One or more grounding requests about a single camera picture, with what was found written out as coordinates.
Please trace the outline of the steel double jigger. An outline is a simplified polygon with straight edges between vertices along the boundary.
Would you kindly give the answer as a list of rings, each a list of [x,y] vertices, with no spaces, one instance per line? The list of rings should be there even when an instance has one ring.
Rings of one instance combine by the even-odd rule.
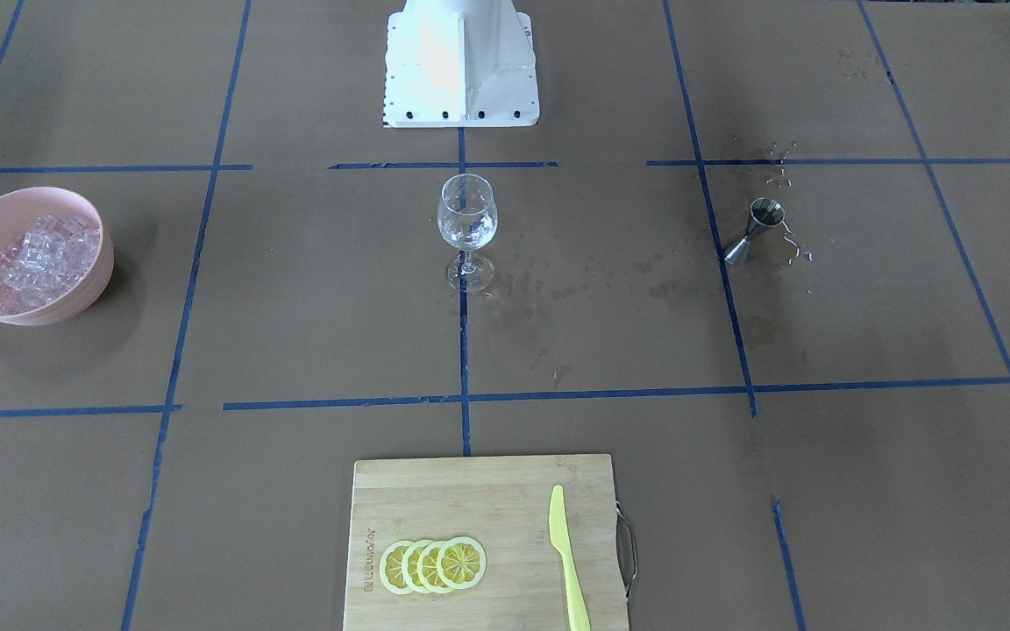
[[[750,254],[753,241],[769,230],[780,226],[785,220],[785,208],[773,197],[758,197],[750,204],[747,211],[747,220],[742,236],[734,241],[724,253],[724,262],[729,266],[738,266],[746,262]]]

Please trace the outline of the lemon slice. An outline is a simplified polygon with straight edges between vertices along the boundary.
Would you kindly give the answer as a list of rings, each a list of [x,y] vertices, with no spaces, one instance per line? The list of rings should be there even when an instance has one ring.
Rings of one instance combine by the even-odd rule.
[[[452,590],[469,590],[487,568],[485,548],[472,536],[454,536],[442,542],[437,556],[437,575]]]
[[[409,580],[404,577],[403,559],[413,542],[398,540],[385,548],[381,556],[381,583],[385,590],[396,595],[413,592]]]
[[[412,592],[431,592],[428,587],[425,586],[423,580],[420,576],[420,564],[418,564],[418,559],[421,558],[423,551],[426,547],[433,544],[431,539],[421,539],[412,542],[403,554],[401,572],[406,586]]]
[[[418,552],[416,575],[418,584],[426,591],[436,594],[448,594],[448,592],[454,591],[452,585],[445,582],[440,570],[440,558],[445,555],[446,549],[450,546],[452,546],[450,540],[443,542],[432,540],[432,542],[425,543],[425,546]]]

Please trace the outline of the yellow plastic knife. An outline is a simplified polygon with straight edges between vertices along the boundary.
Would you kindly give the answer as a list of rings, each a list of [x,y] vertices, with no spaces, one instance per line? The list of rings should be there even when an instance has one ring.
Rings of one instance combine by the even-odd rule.
[[[553,485],[548,506],[548,529],[551,546],[558,552],[564,583],[566,623],[569,630],[592,630],[584,591],[573,558],[572,539],[566,522],[565,490]]]

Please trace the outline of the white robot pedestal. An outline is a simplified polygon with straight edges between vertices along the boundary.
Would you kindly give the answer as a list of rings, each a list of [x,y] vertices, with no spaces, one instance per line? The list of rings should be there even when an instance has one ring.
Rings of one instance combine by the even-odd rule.
[[[530,127],[541,118],[536,44],[512,1],[408,1],[386,29],[382,124]]]

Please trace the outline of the bamboo cutting board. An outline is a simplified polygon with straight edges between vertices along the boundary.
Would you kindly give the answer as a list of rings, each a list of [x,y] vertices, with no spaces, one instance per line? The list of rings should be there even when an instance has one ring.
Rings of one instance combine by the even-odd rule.
[[[629,628],[606,454],[360,460],[354,464],[345,630],[565,630],[548,506],[565,490],[574,566],[594,630]],[[381,556],[398,540],[472,536],[487,568],[469,590],[396,595]]]

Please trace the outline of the clear ice cubes pile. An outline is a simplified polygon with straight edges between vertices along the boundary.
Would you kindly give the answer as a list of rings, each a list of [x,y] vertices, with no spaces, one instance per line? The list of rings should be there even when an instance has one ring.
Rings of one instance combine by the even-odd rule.
[[[101,229],[84,216],[40,216],[11,246],[0,249],[0,316],[60,299],[95,264],[101,243]]]

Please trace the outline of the pink bowl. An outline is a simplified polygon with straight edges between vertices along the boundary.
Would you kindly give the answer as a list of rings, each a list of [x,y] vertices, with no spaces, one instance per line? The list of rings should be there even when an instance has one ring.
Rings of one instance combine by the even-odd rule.
[[[87,197],[65,188],[23,188],[0,196],[0,249],[11,246],[16,238],[32,226],[40,216],[59,218],[84,216],[101,229],[102,243],[95,264],[85,273],[80,283],[57,299],[36,310],[17,315],[0,315],[0,323],[12,326],[48,326],[67,320],[99,299],[107,287],[115,267],[115,245],[95,204]]]

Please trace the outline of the clear wine glass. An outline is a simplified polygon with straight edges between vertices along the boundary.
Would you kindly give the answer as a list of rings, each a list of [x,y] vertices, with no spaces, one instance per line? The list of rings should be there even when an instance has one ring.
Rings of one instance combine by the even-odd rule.
[[[478,293],[492,283],[494,264],[480,254],[494,238],[500,223],[492,184],[484,176],[456,174],[442,184],[437,204],[437,230],[457,251],[446,267],[454,290]]]

